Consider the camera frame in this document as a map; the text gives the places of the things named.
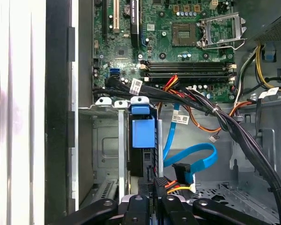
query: orange wire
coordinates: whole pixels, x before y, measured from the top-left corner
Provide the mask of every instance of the orange wire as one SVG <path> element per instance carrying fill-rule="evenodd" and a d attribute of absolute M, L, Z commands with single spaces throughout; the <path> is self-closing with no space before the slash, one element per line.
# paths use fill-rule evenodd
<path fill-rule="evenodd" d="M 176 180 L 173 180 L 171 183 L 169 183 L 168 185 L 165 186 L 165 188 L 168 188 L 169 186 L 175 184 L 177 181 Z"/>

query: green circuit board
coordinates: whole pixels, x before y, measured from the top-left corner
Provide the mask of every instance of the green circuit board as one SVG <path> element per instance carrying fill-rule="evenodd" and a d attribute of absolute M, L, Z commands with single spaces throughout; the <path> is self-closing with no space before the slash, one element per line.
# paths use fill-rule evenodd
<path fill-rule="evenodd" d="M 107 16 L 114 14 L 115 1 L 107 1 Z M 107 20 L 108 32 L 103 37 L 104 29 L 102 7 L 95 7 L 94 11 L 94 58 L 100 67 L 99 76 L 94 78 L 93 84 L 103 87 L 105 79 L 109 76 L 110 68 L 119 68 L 120 78 L 129 82 L 132 78 L 141 79 L 139 60 L 151 60 L 154 62 L 233 62 L 233 50 L 202 50 L 196 46 L 201 33 L 196 23 L 203 18 L 221 15 L 218 10 L 209 9 L 211 0 L 170 0 L 171 4 L 165 6 L 165 0 L 161 4 L 154 4 L 154 0 L 140 0 L 140 27 L 141 44 L 134 48 L 131 44 L 130 17 L 124 16 L 129 4 L 127 0 L 119 0 L 119 33 L 109 29 L 113 25 L 112 20 Z M 231 13 L 231 9 L 222 14 Z M 191 24 L 190 30 L 180 31 L 181 24 Z M 192 41 L 191 46 L 179 46 L 172 35 L 177 30 L 179 37 L 186 37 Z M 211 34 L 213 41 L 232 37 L 232 21 L 223 21 L 213 24 Z M 205 83 L 192 82 L 188 86 Z M 215 83 L 212 88 L 198 90 L 211 97 L 212 101 L 231 102 L 233 98 L 230 88 L 233 82 Z"/>

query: white surface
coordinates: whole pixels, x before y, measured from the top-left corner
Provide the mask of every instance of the white surface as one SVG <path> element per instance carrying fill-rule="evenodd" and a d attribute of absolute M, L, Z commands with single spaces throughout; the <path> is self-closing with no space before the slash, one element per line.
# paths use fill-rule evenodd
<path fill-rule="evenodd" d="M 45 3 L 0 1 L 0 225 L 44 224 Z"/>

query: blue sata port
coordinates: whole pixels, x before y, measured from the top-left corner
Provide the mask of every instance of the blue sata port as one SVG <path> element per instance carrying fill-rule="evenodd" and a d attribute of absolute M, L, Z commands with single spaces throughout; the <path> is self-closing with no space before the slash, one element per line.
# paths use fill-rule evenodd
<path fill-rule="evenodd" d="M 119 68 L 110 68 L 109 73 L 113 77 L 119 77 L 120 76 L 120 69 Z"/>

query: pcie slot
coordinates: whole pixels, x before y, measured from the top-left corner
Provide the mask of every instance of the pcie slot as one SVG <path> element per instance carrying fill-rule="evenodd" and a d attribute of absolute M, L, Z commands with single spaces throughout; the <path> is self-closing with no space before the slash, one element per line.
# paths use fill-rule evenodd
<path fill-rule="evenodd" d="M 113 32 L 120 32 L 120 2 L 119 0 L 113 1 Z"/>
<path fill-rule="evenodd" d="M 107 5 L 107 0 L 103 0 L 103 5 L 102 5 L 102 11 L 103 11 L 103 16 L 102 16 L 102 37 L 107 41 L 107 10 L 108 10 L 108 5 Z"/>

